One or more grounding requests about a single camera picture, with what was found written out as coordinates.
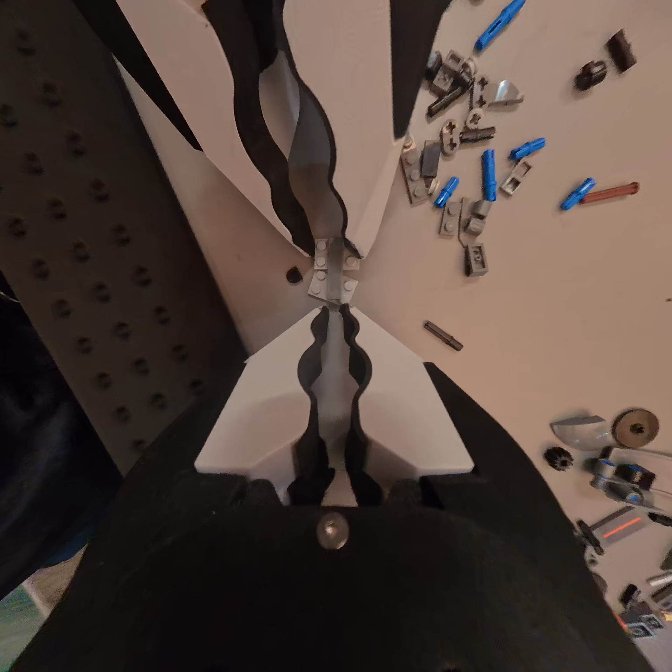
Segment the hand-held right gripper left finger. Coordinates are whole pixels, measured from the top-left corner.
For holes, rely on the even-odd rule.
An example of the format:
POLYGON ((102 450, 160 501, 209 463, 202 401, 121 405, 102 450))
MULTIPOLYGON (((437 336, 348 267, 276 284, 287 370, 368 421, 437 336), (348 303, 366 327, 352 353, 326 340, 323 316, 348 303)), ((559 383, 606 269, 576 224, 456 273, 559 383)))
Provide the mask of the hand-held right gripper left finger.
POLYGON ((313 387, 329 315, 326 307, 312 310, 248 358, 194 462, 197 472, 268 481, 282 503, 322 504, 335 470, 313 387))

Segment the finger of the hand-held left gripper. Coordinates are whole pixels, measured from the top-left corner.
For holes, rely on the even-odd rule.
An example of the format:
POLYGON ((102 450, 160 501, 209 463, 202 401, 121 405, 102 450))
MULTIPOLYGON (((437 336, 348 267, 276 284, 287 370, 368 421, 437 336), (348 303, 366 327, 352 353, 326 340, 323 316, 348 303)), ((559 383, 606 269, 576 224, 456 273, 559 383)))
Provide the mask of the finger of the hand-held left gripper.
POLYGON ((286 1, 282 24, 302 82, 332 131, 332 184, 344 237, 366 258, 378 236, 402 139, 392 106, 390 1, 286 1))
POLYGON ((243 1, 118 1, 209 161, 306 256, 314 237, 267 126, 258 40, 243 1))

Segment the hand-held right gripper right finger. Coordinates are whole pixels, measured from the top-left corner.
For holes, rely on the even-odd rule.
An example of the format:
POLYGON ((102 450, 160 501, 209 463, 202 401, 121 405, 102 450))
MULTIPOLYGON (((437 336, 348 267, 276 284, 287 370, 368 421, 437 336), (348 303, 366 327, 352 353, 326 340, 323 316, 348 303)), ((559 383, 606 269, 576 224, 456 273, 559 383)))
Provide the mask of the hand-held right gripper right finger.
POLYGON ((472 457, 423 360, 357 308, 340 308, 356 383, 344 460, 359 507, 400 481, 471 473, 472 457))

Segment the group of small lego connectors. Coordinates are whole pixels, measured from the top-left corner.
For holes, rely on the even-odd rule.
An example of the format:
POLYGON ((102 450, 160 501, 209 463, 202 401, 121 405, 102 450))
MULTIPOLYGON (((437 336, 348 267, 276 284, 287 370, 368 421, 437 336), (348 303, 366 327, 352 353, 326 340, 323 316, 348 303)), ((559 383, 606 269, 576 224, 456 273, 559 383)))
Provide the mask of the group of small lego connectors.
POLYGON ((467 278, 480 278, 488 273, 487 255, 478 238, 483 234, 492 205, 499 192, 507 197, 516 193, 532 169, 529 157, 546 146, 546 139, 540 137, 513 148, 507 155, 511 171, 501 183, 497 180, 495 151, 491 148, 484 150, 481 157, 482 198, 474 202, 466 198, 452 199, 460 180, 451 176, 440 185, 438 162, 441 156, 455 156, 463 146, 494 139, 496 127, 483 124, 487 111, 515 107, 524 101, 524 96, 511 80, 494 79, 479 72, 477 59, 508 28, 524 5, 525 1, 511 1, 504 6, 476 39, 472 56, 463 58, 455 50, 445 55, 439 50, 430 52, 424 80, 436 99, 428 106, 426 119, 431 122, 466 95, 469 95, 470 106, 463 123, 447 119, 440 129, 439 139, 427 141, 420 152, 411 136, 407 136, 402 150, 400 165, 405 171, 409 202, 418 204, 434 197, 432 206, 441 213, 438 234, 458 239, 467 278))

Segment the pile of dark lego pieces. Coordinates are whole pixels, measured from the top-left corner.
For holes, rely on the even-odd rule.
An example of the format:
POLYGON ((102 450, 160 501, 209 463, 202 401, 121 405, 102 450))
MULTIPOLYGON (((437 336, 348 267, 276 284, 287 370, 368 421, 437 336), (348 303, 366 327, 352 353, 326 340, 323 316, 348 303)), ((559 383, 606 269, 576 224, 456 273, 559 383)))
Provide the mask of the pile of dark lego pieces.
MULTIPOLYGON (((575 535, 582 546, 584 561, 594 571, 607 550, 656 524, 671 528, 671 491, 655 488, 657 473, 644 466, 642 456, 671 460, 671 454, 651 450, 658 438, 658 417, 645 408, 629 408, 612 422, 598 415, 574 416, 550 424, 562 444, 544 452, 546 463, 559 472, 573 467, 570 449, 588 454, 584 468, 590 486, 618 508, 594 524, 578 519, 575 535)), ((668 552, 658 576, 646 581, 652 589, 643 597, 640 587, 629 583, 618 597, 617 617, 635 641, 651 640, 671 625, 671 553, 668 552)))

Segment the black lego axle pin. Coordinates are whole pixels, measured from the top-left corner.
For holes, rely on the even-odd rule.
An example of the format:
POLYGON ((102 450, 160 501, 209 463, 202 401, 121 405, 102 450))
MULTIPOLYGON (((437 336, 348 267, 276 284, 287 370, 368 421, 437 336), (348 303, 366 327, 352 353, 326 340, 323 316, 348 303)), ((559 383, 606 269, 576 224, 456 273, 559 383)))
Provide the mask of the black lego axle pin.
POLYGON ((463 349, 463 344, 459 342, 455 337, 441 329, 438 325, 434 324, 431 321, 425 321, 423 327, 426 331, 431 333, 434 337, 439 339, 442 343, 447 345, 449 348, 459 352, 463 349))

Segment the brown lego axle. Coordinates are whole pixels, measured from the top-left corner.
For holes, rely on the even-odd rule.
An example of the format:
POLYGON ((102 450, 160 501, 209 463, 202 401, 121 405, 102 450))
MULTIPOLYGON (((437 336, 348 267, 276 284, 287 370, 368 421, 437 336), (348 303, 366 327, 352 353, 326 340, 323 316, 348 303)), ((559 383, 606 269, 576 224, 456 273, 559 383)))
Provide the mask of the brown lego axle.
POLYGON ((594 204, 605 200, 614 200, 627 196, 633 196, 637 194, 639 190, 640 183, 636 181, 609 189, 602 189, 599 191, 591 190, 584 198, 581 199, 579 203, 582 205, 594 204))

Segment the black perforated panel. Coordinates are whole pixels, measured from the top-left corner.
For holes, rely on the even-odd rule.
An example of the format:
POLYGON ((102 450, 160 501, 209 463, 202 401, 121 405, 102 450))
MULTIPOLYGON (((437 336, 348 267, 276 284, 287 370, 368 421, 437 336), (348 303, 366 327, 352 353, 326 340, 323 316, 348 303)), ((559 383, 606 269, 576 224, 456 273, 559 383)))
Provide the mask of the black perforated panel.
POLYGON ((113 57, 1 2, 1 271, 122 474, 245 357, 113 57))

